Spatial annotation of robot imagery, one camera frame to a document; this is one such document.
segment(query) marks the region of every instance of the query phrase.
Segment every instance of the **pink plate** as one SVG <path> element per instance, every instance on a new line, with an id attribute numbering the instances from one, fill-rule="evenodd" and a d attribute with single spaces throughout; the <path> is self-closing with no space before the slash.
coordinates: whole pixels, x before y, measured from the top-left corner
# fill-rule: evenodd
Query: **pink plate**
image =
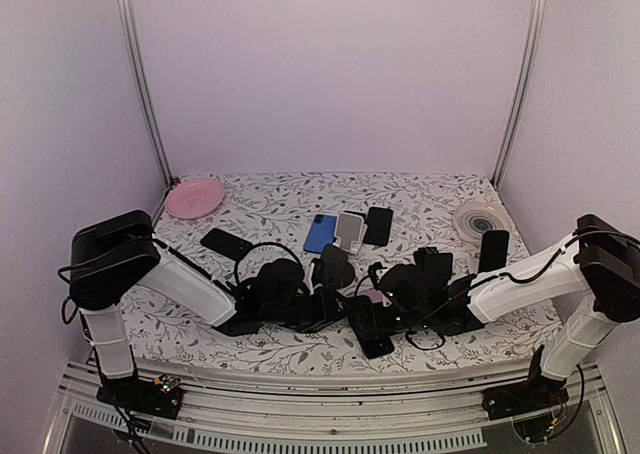
<path id="1" fill-rule="evenodd" d="M 178 184 L 164 203 L 169 214 L 179 219 L 197 219 L 215 211 L 224 197 L 224 187 L 213 179 Z"/>

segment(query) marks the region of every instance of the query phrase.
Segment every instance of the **black smartphone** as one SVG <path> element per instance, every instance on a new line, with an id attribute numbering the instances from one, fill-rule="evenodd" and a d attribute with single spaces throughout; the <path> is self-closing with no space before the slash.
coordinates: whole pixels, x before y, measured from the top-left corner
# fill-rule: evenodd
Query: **black smartphone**
<path id="1" fill-rule="evenodd" d="M 209 231 L 209 233 L 202 238 L 200 244 L 233 261 L 241 261 L 249 249 L 253 247 L 253 244 L 249 241 L 234 236 L 217 227 Z"/>
<path id="2" fill-rule="evenodd" d="M 507 265 L 509 231 L 486 231 L 482 235 L 478 272 L 490 272 Z"/>
<path id="3" fill-rule="evenodd" d="M 362 348 L 362 352 L 367 359 L 376 359 L 378 357 L 391 354 L 394 350 L 393 342 L 388 337 L 380 339 L 362 339 L 356 331 L 353 331 L 358 339 L 358 343 Z"/>
<path id="4" fill-rule="evenodd" d="M 386 246 L 389 244 L 391 234 L 391 221 L 393 211 L 382 207 L 371 207 L 367 213 L 367 233 L 364 235 L 364 244 L 373 246 Z"/>

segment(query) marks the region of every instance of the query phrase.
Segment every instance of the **table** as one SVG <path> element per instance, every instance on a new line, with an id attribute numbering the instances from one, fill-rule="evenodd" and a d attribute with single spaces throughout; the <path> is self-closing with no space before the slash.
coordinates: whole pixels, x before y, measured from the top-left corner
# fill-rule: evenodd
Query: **table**
<path id="1" fill-rule="evenodd" d="M 226 195 L 221 206 L 212 215 L 193 221 L 178 220 L 164 212 L 156 233 L 217 278 L 228 280 L 233 261 L 200 245 L 200 239 L 213 227 L 254 243 L 286 244 L 309 266 L 316 256 L 303 252 L 302 246 L 315 214 L 366 212 L 370 206 L 394 210 L 391 240 L 386 247 L 364 245 L 357 256 L 350 257 L 358 278 L 376 260 L 385 265 L 410 262 L 413 252 L 424 246 L 452 252 L 454 273 L 463 275 L 478 246 L 457 235 L 452 224 L 455 208 L 471 200 L 501 202 L 488 179 L 474 175 L 310 172 L 206 177 L 224 184 Z M 514 228 L 509 260 L 527 255 Z M 282 256 L 286 254 L 267 248 L 254 251 L 242 262 L 241 275 L 251 275 L 265 261 Z M 362 355 L 346 321 L 317 334 L 296 334 L 265 325 L 257 334 L 229 338 L 182 306 L 144 288 L 134 288 L 121 305 L 136 357 L 274 375 L 402 374 L 525 359 L 561 325 L 552 303 L 546 301 L 512 312 L 482 330 L 448 338 L 437 351 L 419 351 L 402 336 L 395 336 L 392 354 L 369 360 Z M 438 342 L 429 332 L 414 338 L 425 347 Z"/>

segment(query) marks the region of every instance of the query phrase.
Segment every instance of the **cable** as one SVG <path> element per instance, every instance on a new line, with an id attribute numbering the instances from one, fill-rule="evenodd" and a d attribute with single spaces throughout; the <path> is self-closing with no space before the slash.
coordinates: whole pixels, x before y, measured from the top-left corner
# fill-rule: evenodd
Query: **cable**
<path id="1" fill-rule="evenodd" d="M 406 331 L 404 333 L 404 338 L 407 340 L 407 342 L 409 344 L 411 344 L 413 347 L 415 347 L 416 349 L 420 350 L 420 351 L 437 351 L 438 349 L 442 349 L 444 347 L 444 345 L 447 343 L 447 340 L 444 338 L 444 336 L 442 334 L 440 334 L 437 331 L 433 331 L 436 333 L 436 335 L 440 338 L 440 344 L 435 346 L 435 347 L 420 347 L 418 346 L 418 344 L 416 343 L 416 341 L 414 341 L 411 336 L 414 334 L 417 334 L 417 332 L 415 331 Z"/>
<path id="2" fill-rule="evenodd" d="M 360 279 L 358 281 L 358 284 L 356 284 L 356 288 L 353 291 L 353 297 L 356 297 L 358 295 L 358 291 L 360 291 L 360 288 L 362 287 L 362 284 L 364 283 L 364 281 L 366 281 L 367 279 L 371 279 L 371 276 L 369 274 L 367 274 L 366 276 L 364 276 L 362 279 Z"/>
<path id="3" fill-rule="evenodd" d="M 94 264 L 94 263 L 104 259 L 107 256 L 110 256 L 114 252 L 117 252 L 117 251 L 119 251 L 121 249 L 124 249 L 125 247 L 129 247 L 129 245 L 134 244 L 134 243 L 138 242 L 139 240 L 143 240 L 143 239 L 144 240 L 149 240 L 149 239 L 143 238 L 143 237 L 131 238 L 131 239 L 126 240 L 122 244 L 118 244 L 116 247 L 114 247 L 112 249 L 109 249 L 107 252 L 103 252 L 102 254 L 100 254 L 99 256 L 94 257 L 93 259 L 89 259 L 87 261 L 79 262 L 78 264 L 73 264 L 73 265 L 61 267 L 57 271 L 58 277 L 60 279 L 62 279 L 64 282 L 66 282 L 67 284 L 70 284 L 71 280 L 67 279 L 66 277 L 64 277 L 62 275 L 63 272 L 73 271 L 75 269 L 81 269 L 83 267 L 87 267 L 87 266 L 89 266 L 91 264 Z"/>
<path id="4" fill-rule="evenodd" d="M 271 242 L 271 241 L 259 242 L 258 244 L 254 244 L 249 249 L 247 249 L 242 259 L 238 259 L 235 265 L 233 266 L 233 278 L 235 279 L 237 285 L 240 285 L 240 275 L 238 273 L 240 262 L 242 262 L 249 255 L 251 251 L 258 249 L 259 247 L 279 247 L 280 249 L 285 251 L 287 254 L 289 254 L 291 257 L 293 257 L 293 260 L 296 261 L 296 263 L 302 268 L 302 262 L 300 262 L 300 259 L 298 258 L 298 256 L 296 256 L 295 253 L 291 249 L 289 249 L 287 246 L 280 244 L 279 242 Z"/>
<path id="5" fill-rule="evenodd" d="M 514 432 L 517 434 L 518 438 L 522 439 L 526 444 L 536 446 L 539 444 L 548 443 L 549 441 L 556 439 L 557 437 L 567 432 L 567 430 L 573 425 L 573 423 L 578 418 L 578 415 L 580 414 L 580 410 L 584 402 L 584 391 L 585 391 L 586 382 L 584 379 L 584 372 L 582 371 L 582 368 L 580 366 L 576 366 L 576 367 L 578 368 L 578 373 L 580 374 L 580 400 L 578 401 L 578 405 L 576 406 L 576 410 L 573 413 L 573 416 L 571 416 L 571 419 L 562 427 L 562 429 L 560 429 L 557 432 L 554 432 L 555 427 L 557 426 L 557 423 L 560 419 L 560 416 L 566 411 L 566 405 L 564 403 L 560 403 L 560 407 L 561 407 L 560 413 L 554 417 L 549 428 L 547 428 L 543 433 L 537 436 L 537 439 L 541 439 L 541 441 L 533 441 L 533 442 L 531 440 L 527 440 L 526 438 L 527 433 L 522 431 L 519 426 L 518 426 L 518 429 L 516 429 L 516 424 L 512 422 L 511 426 L 513 427 Z M 549 434 L 549 436 L 546 436 L 546 433 L 548 430 L 551 430 L 551 434 Z"/>
<path id="6" fill-rule="evenodd" d="M 71 317 L 67 317 L 67 304 L 69 304 L 70 300 L 71 297 L 67 296 L 64 301 L 62 301 L 62 309 L 60 310 L 60 314 L 62 315 L 62 322 L 67 326 L 73 322 L 76 314 L 78 314 L 78 306 L 76 306 L 71 313 Z"/>
<path id="7" fill-rule="evenodd" d="M 580 409 L 582 408 L 582 403 L 584 402 L 584 390 L 585 390 L 586 382 L 584 380 L 584 372 L 582 372 L 582 368 L 580 366 L 576 366 L 576 367 L 578 368 L 578 374 L 580 374 L 580 400 L 578 401 L 576 411 L 573 413 L 573 416 L 571 416 L 571 419 L 569 420 L 569 422 L 567 422 L 562 429 L 560 429 L 558 432 L 551 434 L 551 436 L 549 436 L 549 439 L 548 439 L 549 441 L 567 432 L 567 429 L 571 427 L 571 425 L 578 418 L 578 414 L 580 414 Z"/>
<path id="8" fill-rule="evenodd" d="M 601 235 L 608 235 L 608 236 L 613 236 L 613 237 L 621 237 L 622 239 L 626 239 L 627 241 L 631 242 L 632 244 L 634 244 L 637 248 L 640 248 L 640 240 L 638 240 L 637 238 L 630 236 L 629 234 L 625 234 L 623 232 L 617 232 L 617 231 L 605 231 L 605 230 L 597 230 L 597 231 L 588 231 L 588 232 L 583 232 L 581 234 L 577 234 L 575 236 L 573 236 L 571 239 L 569 239 L 563 247 L 558 248 L 558 250 L 556 252 L 553 253 L 553 255 L 549 258 L 549 260 L 547 261 L 547 263 L 542 267 L 542 269 L 540 269 L 538 272 L 536 272 L 533 276 L 525 278 L 525 279 L 518 279 L 517 277 L 513 276 L 510 272 L 501 272 L 500 274 L 498 274 L 498 276 L 500 277 L 506 277 L 508 278 L 511 282 L 514 282 L 515 284 L 528 284 L 530 282 L 536 281 L 538 280 L 545 272 L 547 272 L 550 268 L 551 265 L 555 262 L 556 259 L 558 259 L 558 257 L 560 257 L 562 254 L 564 254 L 566 252 L 566 249 L 571 246 L 572 244 L 575 244 L 576 242 L 578 242 L 580 239 L 584 239 L 585 237 L 590 237 L 590 236 L 601 236 Z"/>

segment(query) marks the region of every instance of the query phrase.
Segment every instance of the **white panel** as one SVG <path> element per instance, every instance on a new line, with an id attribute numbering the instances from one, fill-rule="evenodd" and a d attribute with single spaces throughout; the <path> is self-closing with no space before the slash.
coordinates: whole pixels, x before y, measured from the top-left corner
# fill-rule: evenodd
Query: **white panel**
<path id="1" fill-rule="evenodd" d="M 532 250 L 593 212 L 640 235 L 640 3 L 548 0 L 503 198 Z M 565 317 L 579 299 L 559 304 Z M 621 326 L 598 364 L 628 452 L 640 452 L 640 322 Z"/>
<path id="2" fill-rule="evenodd" d="M 0 0 L 0 452 L 41 449 L 68 357 L 73 233 L 162 186 L 140 114 L 116 0 Z"/>
<path id="3" fill-rule="evenodd" d="M 530 0 L 134 0 L 177 174 L 488 174 Z"/>

